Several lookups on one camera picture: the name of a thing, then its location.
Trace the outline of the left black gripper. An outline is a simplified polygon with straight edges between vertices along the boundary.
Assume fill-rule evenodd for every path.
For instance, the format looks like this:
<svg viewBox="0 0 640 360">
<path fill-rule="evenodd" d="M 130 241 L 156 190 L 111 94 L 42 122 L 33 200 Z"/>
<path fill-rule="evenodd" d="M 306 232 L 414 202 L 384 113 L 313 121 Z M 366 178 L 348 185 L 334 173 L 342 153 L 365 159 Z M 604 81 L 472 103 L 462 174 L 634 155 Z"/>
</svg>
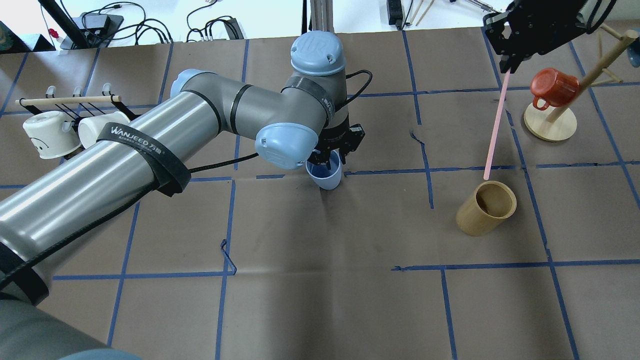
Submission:
<svg viewBox="0 0 640 360">
<path fill-rule="evenodd" d="M 349 111 L 346 111 L 341 123 L 323 129 L 318 135 L 317 145 L 311 153 L 311 174 L 332 174 L 330 154 L 333 150 L 338 150 L 341 164 L 345 166 L 346 157 L 358 150 L 365 136 L 361 124 L 350 125 Z"/>
</svg>

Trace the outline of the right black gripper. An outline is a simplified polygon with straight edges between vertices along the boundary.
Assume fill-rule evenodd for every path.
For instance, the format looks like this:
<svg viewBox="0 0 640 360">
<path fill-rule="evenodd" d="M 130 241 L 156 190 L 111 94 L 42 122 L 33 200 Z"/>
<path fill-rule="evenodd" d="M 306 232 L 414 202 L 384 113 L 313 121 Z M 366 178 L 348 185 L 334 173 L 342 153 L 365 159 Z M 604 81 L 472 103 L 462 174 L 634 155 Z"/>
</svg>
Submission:
<svg viewBox="0 0 640 360">
<path fill-rule="evenodd" d="M 546 55 L 587 32 L 585 0 L 514 0 L 502 13 L 485 14 L 483 31 L 500 57 L 499 70 L 512 74 L 533 55 Z"/>
</svg>

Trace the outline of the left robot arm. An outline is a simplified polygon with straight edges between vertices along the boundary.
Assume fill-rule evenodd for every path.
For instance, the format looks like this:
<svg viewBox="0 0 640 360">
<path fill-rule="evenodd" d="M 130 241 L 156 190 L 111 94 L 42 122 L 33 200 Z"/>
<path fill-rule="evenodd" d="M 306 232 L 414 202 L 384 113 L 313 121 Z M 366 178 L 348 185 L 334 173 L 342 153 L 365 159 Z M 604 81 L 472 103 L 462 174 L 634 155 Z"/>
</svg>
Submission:
<svg viewBox="0 0 640 360">
<path fill-rule="evenodd" d="M 182 193 L 185 162 L 221 132 L 254 141 L 285 170 L 329 165 L 357 150 L 349 125 L 346 56 L 329 31 L 311 30 L 290 48 L 293 73 L 279 92 L 187 69 L 169 99 L 128 124 L 106 123 L 94 145 L 1 202 L 1 358 L 134 360 L 39 310 L 53 275 L 104 224 L 151 192 Z"/>
</svg>

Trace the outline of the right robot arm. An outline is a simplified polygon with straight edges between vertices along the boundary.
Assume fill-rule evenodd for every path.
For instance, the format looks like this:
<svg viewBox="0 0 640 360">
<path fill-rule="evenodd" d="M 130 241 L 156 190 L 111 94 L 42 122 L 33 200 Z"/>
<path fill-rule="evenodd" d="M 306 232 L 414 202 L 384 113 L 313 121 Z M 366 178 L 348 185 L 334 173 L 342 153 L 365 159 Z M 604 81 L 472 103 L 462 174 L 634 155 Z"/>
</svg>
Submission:
<svg viewBox="0 0 640 360">
<path fill-rule="evenodd" d="M 483 16 L 483 32 L 500 57 L 503 74 L 544 56 L 584 34 L 592 34 L 612 12 L 615 0 L 514 0 L 505 11 Z"/>
</svg>

